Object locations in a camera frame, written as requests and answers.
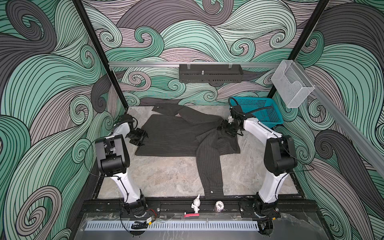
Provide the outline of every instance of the aluminum rail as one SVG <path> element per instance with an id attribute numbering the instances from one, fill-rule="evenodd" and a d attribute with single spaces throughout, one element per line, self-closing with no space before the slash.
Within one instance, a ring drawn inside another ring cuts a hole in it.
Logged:
<path id="1" fill-rule="evenodd" d="M 242 68 L 277 68 L 280 62 L 160 62 L 160 61 L 111 61 L 110 68 L 178 68 L 180 64 L 240 64 Z"/>

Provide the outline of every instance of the wave pattern wallpaper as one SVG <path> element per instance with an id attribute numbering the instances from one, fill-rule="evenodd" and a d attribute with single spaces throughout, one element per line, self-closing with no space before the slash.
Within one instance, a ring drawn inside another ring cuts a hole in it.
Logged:
<path id="1" fill-rule="evenodd" d="M 297 60 L 384 155 L 384 1 L 332 3 Z M 278 94 L 274 99 L 285 121 L 275 130 L 294 137 L 296 176 L 335 239 L 382 240 L 384 180 L 370 159 L 315 96 L 298 109 L 287 109 Z"/>
<path id="2" fill-rule="evenodd" d="M 116 92 L 99 111 L 105 70 L 72 0 L 0 1 L 0 56 L 0 239 L 68 239 Z"/>
<path id="3" fill-rule="evenodd" d="M 83 0 L 109 61 L 251 61 L 288 58 L 317 0 Z M 177 68 L 115 68 L 127 102 L 225 105 L 265 97 L 271 69 L 244 69 L 242 83 L 180 83 Z M 110 83 L 97 83 L 99 95 Z M 100 100 L 100 111 L 104 100 Z"/>

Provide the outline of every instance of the pinstripe jacket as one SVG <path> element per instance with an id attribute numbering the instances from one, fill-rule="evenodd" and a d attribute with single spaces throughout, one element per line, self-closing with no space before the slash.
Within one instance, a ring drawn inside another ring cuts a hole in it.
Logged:
<path id="1" fill-rule="evenodd" d="M 220 155 L 240 153 L 237 137 L 228 137 L 217 127 L 223 118 L 198 112 L 186 106 L 159 103 L 143 125 L 148 138 L 136 151 L 138 156 L 196 156 L 197 170 L 205 197 L 223 197 Z"/>

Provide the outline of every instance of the clear plastic panel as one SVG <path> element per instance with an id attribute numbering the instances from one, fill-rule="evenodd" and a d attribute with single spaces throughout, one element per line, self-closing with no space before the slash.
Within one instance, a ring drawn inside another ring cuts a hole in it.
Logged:
<path id="1" fill-rule="evenodd" d="M 283 60 L 271 80 L 288 108 L 298 108 L 314 90 L 312 79 L 293 60 Z"/>

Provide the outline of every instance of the jacket sleeve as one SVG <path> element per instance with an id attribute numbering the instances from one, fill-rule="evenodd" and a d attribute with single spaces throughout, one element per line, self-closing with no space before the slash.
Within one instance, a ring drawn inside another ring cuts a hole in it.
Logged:
<path id="1" fill-rule="evenodd" d="M 197 170 L 204 188 L 205 198 L 222 199 L 223 176 L 220 154 L 217 149 L 218 133 L 212 129 L 196 137 L 200 142 L 196 151 Z"/>
<path id="2" fill-rule="evenodd" d="M 223 120 L 220 116 L 201 113 L 192 108 L 173 103 L 156 104 L 152 111 L 168 116 L 175 116 L 176 114 L 179 114 L 184 120 L 192 125 Z"/>

